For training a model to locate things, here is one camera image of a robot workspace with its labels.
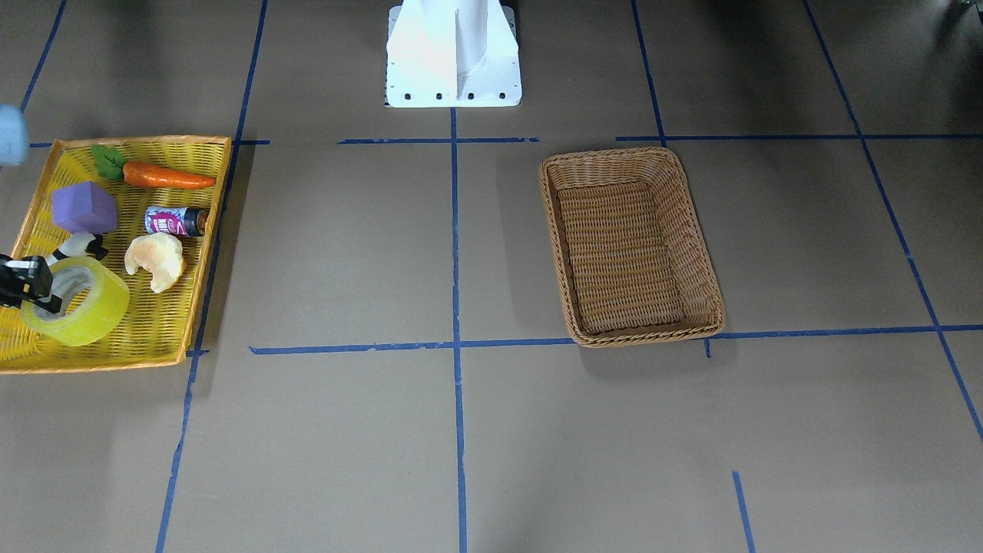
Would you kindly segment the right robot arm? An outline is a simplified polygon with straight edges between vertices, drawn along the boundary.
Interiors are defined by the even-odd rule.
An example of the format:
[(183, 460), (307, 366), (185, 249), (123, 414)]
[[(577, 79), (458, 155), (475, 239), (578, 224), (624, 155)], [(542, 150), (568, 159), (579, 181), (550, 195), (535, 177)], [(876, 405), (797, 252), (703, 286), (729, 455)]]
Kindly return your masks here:
[[(1, 164), (3, 167), (23, 164), (28, 152), (28, 129), (22, 110), (1, 105)], [(25, 303), (32, 303), (47, 313), (57, 314), (62, 309), (62, 298), (53, 294), (53, 286), (54, 276), (45, 257), (1, 256), (3, 307), (20, 309)]]

